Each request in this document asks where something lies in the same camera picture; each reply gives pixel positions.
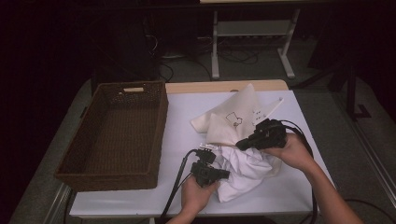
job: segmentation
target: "crumpled cloth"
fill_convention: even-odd
[[[228,202],[254,189],[266,177],[276,175],[281,160],[256,148],[239,150],[235,144],[253,134],[253,111],[261,108],[253,85],[248,84],[222,104],[192,119],[198,133],[206,133],[208,144],[221,146],[214,167],[230,171],[228,180],[220,180],[219,200]]]

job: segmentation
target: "white table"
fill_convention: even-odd
[[[284,98],[284,103],[270,119],[287,119],[299,125],[313,149],[315,160],[330,177],[293,92],[258,91],[257,93],[262,105],[270,104],[279,97]],[[224,102],[233,94],[233,92],[168,93],[169,109],[163,136],[158,187],[141,190],[79,192],[70,215],[82,218],[159,217],[168,200],[182,158],[189,150],[197,148],[205,141],[205,136],[198,134],[192,128],[190,120]],[[196,161],[196,158],[190,155],[184,175],[190,171],[193,161]],[[175,215],[179,210],[180,194],[178,192],[168,215]],[[239,198],[220,203],[217,196],[213,195],[200,216],[254,216],[306,213],[311,210],[311,187],[308,181],[303,173],[283,163],[277,176],[264,179],[257,188]]]

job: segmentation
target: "table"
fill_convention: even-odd
[[[141,190],[80,192],[73,203],[70,215],[82,218],[158,217],[169,197],[182,158],[187,151],[198,147],[205,140],[204,136],[196,133],[190,126],[189,120],[228,99],[233,94],[229,91],[241,90],[249,82],[255,87],[264,105],[274,99],[277,100],[279,96],[284,98],[285,103],[279,107],[272,119],[289,119],[297,122],[313,148],[315,160],[330,177],[294,94],[288,91],[284,81],[172,83],[166,86],[169,110],[163,136],[158,187]],[[193,160],[188,161],[184,174],[190,170],[192,162]],[[180,194],[178,193],[170,206],[168,215],[177,214],[180,209],[179,202]],[[257,216],[307,213],[311,210],[311,188],[305,176],[300,171],[282,164],[277,176],[264,179],[257,188],[239,198],[220,203],[216,196],[212,196],[208,206],[199,216]]]

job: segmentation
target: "wicker basket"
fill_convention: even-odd
[[[55,177],[76,191],[156,188],[167,109],[161,81],[101,84]]]

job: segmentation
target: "dark background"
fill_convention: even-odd
[[[159,37],[160,47],[174,45],[190,54],[194,54],[193,48],[183,46],[193,45],[196,36],[211,33],[211,12],[207,11],[192,14],[196,17],[191,12],[156,13],[141,21],[134,13],[92,15],[73,10],[102,4],[137,3],[0,1],[1,223],[7,223],[18,205],[67,108],[86,80],[92,77],[96,85],[158,78],[157,62],[144,37],[147,31]],[[359,68],[358,75],[372,86],[393,119],[395,11],[394,1],[370,7],[304,7],[294,36],[318,39],[312,67],[325,69],[350,52],[357,55],[353,63]],[[234,15],[230,11],[225,17]],[[260,17],[254,11],[237,15],[240,19]],[[183,22],[175,23],[180,18]]]

